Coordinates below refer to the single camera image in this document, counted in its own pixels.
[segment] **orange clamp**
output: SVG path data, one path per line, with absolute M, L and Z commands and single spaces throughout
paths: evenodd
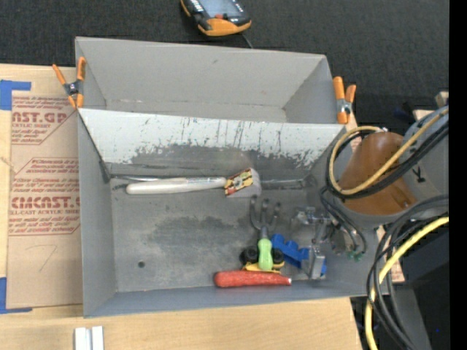
M 337 122 L 346 125 L 352 110 L 352 102 L 355 99 L 356 85 L 350 85 L 344 89 L 344 80 L 341 77 L 333 78 L 334 93 L 337 101 Z
M 58 68 L 57 65 L 53 64 L 52 68 L 55 71 L 55 75 L 58 78 L 58 81 L 63 88 L 65 88 L 66 94 L 68 95 L 68 100 L 70 104 L 73 106 L 74 109 L 82 107 L 84 104 L 84 97 L 82 95 L 82 84 L 85 80 L 86 75 L 86 59 L 84 57 L 80 57 L 78 59 L 78 66 L 77 66 L 77 79 L 73 83 L 67 83 L 63 73 Z

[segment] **white tube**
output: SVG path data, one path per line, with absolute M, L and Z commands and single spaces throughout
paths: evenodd
M 126 192 L 129 195 L 152 195 L 156 193 L 181 193 L 195 190 L 208 190 L 224 187 L 227 179 L 224 177 L 195 177 L 157 179 L 150 182 L 128 184 Z

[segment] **yellow cable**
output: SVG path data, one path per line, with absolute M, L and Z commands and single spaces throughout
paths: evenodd
M 378 274 L 378 280 L 379 283 L 381 284 L 383 280 L 385 279 L 387 273 L 390 271 L 390 269 L 393 267 L 393 265 L 399 260 L 400 257 L 402 257 L 407 250 L 409 250 L 415 243 L 417 243 L 422 237 L 426 236 L 429 234 L 429 232 L 435 230 L 436 228 L 441 227 L 442 225 L 445 225 L 446 223 L 449 222 L 449 217 L 442 217 L 439 218 L 429 225 L 426 225 L 423 229 L 419 230 L 417 233 L 415 233 L 409 240 L 407 240 L 405 243 L 402 244 L 402 246 L 397 249 L 397 251 L 393 254 L 393 256 L 387 260 L 385 263 L 384 267 Z M 374 296 L 376 295 L 376 291 L 373 288 L 371 288 L 371 293 L 370 293 L 370 299 L 371 301 L 374 301 Z M 373 336 L 373 331 L 372 331 L 372 314 L 373 314 L 373 307 L 371 306 L 370 301 L 366 303 L 366 308 L 365 308 L 365 334 L 366 334 L 366 340 L 368 342 L 368 345 L 370 347 L 370 350 L 378 350 L 378 346 L 376 344 L 376 341 L 374 340 Z
M 421 127 L 421 129 L 419 129 L 410 139 L 408 139 L 406 141 L 406 143 L 402 147 L 400 147 L 398 149 L 398 151 L 376 173 L 373 174 L 373 176 L 371 178 L 367 179 L 362 184 L 359 184 L 357 187 L 354 187 L 352 189 L 343 190 L 339 186 L 339 184 L 337 184 L 336 178 L 334 176 L 334 160 L 336 159 L 338 148 L 340 148 L 340 146 L 342 145 L 342 143 L 344 142 L 345 139 L 347 139 L 349 136 L 351 136 L 352 134 L 354 134 L 354 133 L 356 133 L 358 131 L 376 131 L 376 132 L 378 132 L 378 131 L 381 131 L 381 128 L 371 127 L 371 126 L 362 126 L 362 127 L 354 128 L 351 131 L 347 132 L 346 134 L 344 134 L 337 141 L 337 143 L 334 146 L 333 151 L 331 153 L 331 159 L 330 159 L 330 162 L 329 162 L 329 179 L 331 181 L 332 186 L 334 187 L 334 189 L 336 191 L 340 192 L 343 195 L 353 195 L 355 193 L 360 192 L 361 190 L 366 189 L 367 187 L 372 185 L 376 180 L 378 180 L 378 178 L 380 178 L 381 175 L 383 175 L 386 172 L 386 170 L 388 170 L 391 167 L 391 165 L 394 162 L 396 162 L 406 150 L 408 150 L 408 148 L 420 137 L 420 135 L 422 135 L 427 129 L 429 129 L 429 127 L 432 126 L 432 124 L 437 122 L 441 117 L 446 115 L 448 112 L 449 112 L 449 108 L 443 110 L 438 115 L 436 115 L 435 117 L 430 119 L 426 124 L 424 124 L 423 127 Z

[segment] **blue tape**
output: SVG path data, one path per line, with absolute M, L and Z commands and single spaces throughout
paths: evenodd
M 0 80 L 0 110 L 12 109 L 13 90 L 31 90 L 31 82 Z
M 11 314 L 14 312 L 28 312 L 32 308 L 11 308 L 7 310 L 7 278 L 0 277 L 0 315 L 1 314 Z

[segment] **display screen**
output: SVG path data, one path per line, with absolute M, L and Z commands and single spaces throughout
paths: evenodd
M 206 13 L 214 17 L 217 14 L 223 15 L 224 13 L 227 16 L 236 16 L 239 15 L 239 10 L 236 5 L 231 0 L 198 0 L 202 5 Z

